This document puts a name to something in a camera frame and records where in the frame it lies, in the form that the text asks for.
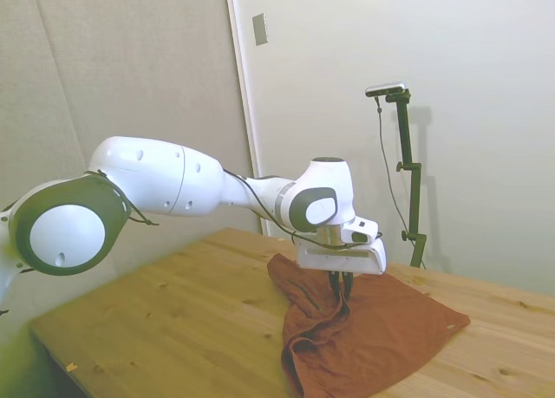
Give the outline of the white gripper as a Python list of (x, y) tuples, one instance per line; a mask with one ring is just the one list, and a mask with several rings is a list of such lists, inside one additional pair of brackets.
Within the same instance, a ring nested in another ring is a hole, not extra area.
[(335, 299), (341, 298), (339, 272), (343, 275), (343, 296), (350, 297), (354, 286), (353, 273), (381, 275), (387, 268), (385, 248), (380, 239), (343, 250), (301, 241), (297, 244), (297, 263), (301, 268), (329, 271), (329, 285)]

